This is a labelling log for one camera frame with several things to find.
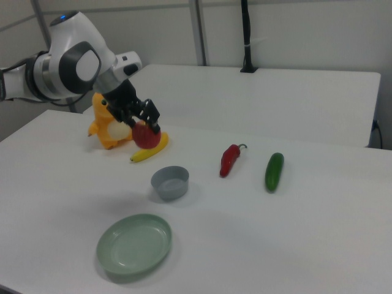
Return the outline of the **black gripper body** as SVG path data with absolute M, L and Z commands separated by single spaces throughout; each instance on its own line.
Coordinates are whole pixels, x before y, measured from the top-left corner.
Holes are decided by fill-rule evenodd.
M 125 105 L 131 105 L 134 107 L 135 116 L 140 110 L 140 104 L 142 101 L 137 97 L 137 92 L 129 80 L 123 81 L 116 89 L 102 94 L 104 99 L 107 101 L 107 110 L 110 112 L 110 107 L 120 107 Z

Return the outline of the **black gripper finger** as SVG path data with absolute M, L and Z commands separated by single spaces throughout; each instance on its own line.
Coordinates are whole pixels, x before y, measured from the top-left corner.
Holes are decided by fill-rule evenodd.
M 140 104 L 137 117 L 144 121 L 154 134 L 160 132 L 160 126 L 158 125 L 160 113 L 151 99 L 146 99 Z
M 135 110 L 131 105 L 120 107 L 111 106 L 110 113 L 119 123 L 124 123 L 131 129 L 134 128 L 136 121 L 134 120 Z

